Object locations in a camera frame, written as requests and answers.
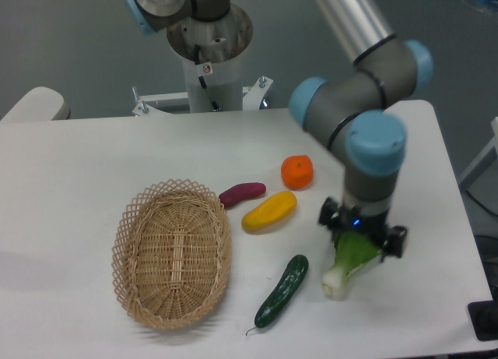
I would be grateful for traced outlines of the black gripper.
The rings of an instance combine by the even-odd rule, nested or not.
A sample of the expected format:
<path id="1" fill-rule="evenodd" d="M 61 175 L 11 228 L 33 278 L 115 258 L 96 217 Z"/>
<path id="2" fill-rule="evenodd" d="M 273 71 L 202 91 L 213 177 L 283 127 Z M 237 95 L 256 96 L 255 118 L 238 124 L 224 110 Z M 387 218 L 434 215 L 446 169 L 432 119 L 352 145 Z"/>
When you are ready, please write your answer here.
<path id="1" fill-rule="evenodd" d="M 359 214 L 357 208 L 346 209 L 332 197 L 324 201 L 318 223 L 331 231 L 334 245 L 346 231 L 361 234 L 381 248 L 381 262 L 388 257 L 400 259 L 405 249 L 408 228 L 400 225 L 388 226 L 388 210 L 373 216 Z"/>

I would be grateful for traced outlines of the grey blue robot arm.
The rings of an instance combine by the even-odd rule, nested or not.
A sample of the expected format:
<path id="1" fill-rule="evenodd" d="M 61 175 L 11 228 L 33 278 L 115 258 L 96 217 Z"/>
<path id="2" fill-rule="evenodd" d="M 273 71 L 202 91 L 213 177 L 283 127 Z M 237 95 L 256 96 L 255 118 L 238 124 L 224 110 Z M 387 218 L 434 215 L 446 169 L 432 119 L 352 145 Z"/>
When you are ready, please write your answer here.
<path id="1" fill-rule="evenodd" d="M 248 100 L 237 59 L 253 35 L 231 0 L 125 0 L 144 33 L 167 32 L 184 61 L 193 112 L 239 111 Z M 289 99 L 296 122 L 345 167 L 342 200 L 327 199 L 319 221 L 333 238 L 352 230 L 383 257 L 401 257 L 408 231 L 387 222 L 406 130 L 387 109 L 423 88 L 433 59 L 415 40 L 400 41 L 373 0 L 315 0 L 355 69 L 343 83 L 304 80 Z"/>

